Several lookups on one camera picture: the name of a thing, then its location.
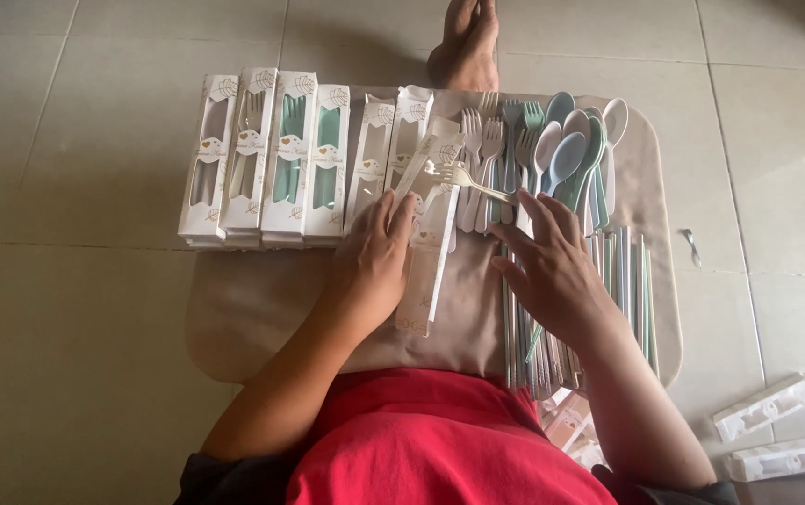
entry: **tiled floor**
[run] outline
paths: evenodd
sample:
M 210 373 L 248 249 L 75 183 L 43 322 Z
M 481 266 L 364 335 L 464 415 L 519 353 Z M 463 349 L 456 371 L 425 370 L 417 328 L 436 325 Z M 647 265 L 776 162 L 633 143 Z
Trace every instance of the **tiled floor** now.
M 443 3 L 0 0 L 0 503 L 168 502 L 229 401 L 182 334 L 202 75 L 424 85 Z M 685 340 L 670 393 L 708 451 L 804 436 L 805 410 L 729 447 L 707 419 L 805 370 L 805 3 L 498 12 L 503 91 L 621 96 L 657 129 Z

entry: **foot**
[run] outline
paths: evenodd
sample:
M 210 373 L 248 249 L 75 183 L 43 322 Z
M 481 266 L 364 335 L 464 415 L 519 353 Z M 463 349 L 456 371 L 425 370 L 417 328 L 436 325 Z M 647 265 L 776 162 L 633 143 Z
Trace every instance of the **foot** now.
M 494 0 L 480 0 L 477 24 L 449 67 L 443 87 L 460 91 L 498 91 L 499 71 L 493 50 L 499 33 Z
M 462 52 L 468 36 L 477 25 L 478 0 L 452 0 L 446 8 L 443 41 L 428 57 L 428 76 L 440 88 L 449 77 L 449 68 Z

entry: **beige cloth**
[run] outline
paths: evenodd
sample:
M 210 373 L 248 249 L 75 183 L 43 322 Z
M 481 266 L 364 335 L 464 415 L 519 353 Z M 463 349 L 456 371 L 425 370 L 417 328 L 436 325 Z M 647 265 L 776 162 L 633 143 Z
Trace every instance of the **beige cloth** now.
M 396 88 L 351 86 L 350 139 L 359 138 L 365 93 L 396 97 Z M 481 94 L 438 90 L 432 116 L 458 121 L 464 107 L 476 107 Z M 537 100 L 551 97 L 501 94 Z M 608 100 L 579 97 L 581 108 L 604 109 Z M 614 151 L 616 211 L 611 224 L 633 226 L 652 251 L 655 335 L 661 381 L 674 382 L 683 360 L 676 284 L 665 211 L 661 159 L 655 131 L 636 110 Z M 349 146 L 354 159 L 356 141 Z M 348 174 L 347 188 L 350 187 Z M 458 244 L 446 261 L 431 337 L 397 330 L 394 316 L 366 338 L 342 372 L 380 368 L 437 368 L 504 375 L 501 283 L 489 259 L 498 241 L 456 230 Z M 240 382 L 280 349 L 308 314 L 323 285 L 333 250 L 201 252 L 185 321 L 191 359 L 203 373 L 222 382 Z

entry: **hand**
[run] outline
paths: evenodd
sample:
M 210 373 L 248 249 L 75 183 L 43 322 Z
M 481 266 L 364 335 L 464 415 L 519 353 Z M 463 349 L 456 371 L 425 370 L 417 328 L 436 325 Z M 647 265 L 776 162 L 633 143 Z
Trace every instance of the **hand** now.
M 394 191 L 387 189 L 352 225 L 334 255 L 321 303 L 329 304 L 356 335 L 365 338 L 403 298 L 409 275 L 406 252 L 415 195 L 409 193 L 390 216 Z
M 632 334 L 587 254 L 576 215 L 544 193 L 537 200 L 520 189 L 517 197 L 532 219 L 534 238 L 509 224 L 491 224 L 490 231 L 524 267 L 522 271 L 503 257 L 491 261 L 518 302 L 577 354 Z

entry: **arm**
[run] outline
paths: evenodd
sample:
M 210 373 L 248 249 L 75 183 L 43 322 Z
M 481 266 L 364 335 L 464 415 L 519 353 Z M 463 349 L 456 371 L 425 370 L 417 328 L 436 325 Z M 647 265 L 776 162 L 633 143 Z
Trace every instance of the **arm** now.
M 617 304 L 585 251 L 576 216 L 561 202 L 521 189 L 531 216 L 531 239 L 514 226 L 492 232 L 515 252 L 524 271 L 506 258 L 493 264 L 518 301 L 580 359 L 599 443 L 616 475 L 672 489 L 717 480 L 699 441 L 667 397 Z
M 412 195 L 390 219 L 388 190 L 337 248 L 312 313 L 222 413 L 201 452 L 223 461 L 279 454 L 301 441 L 337 372 L 394 311 L 406 282 Z

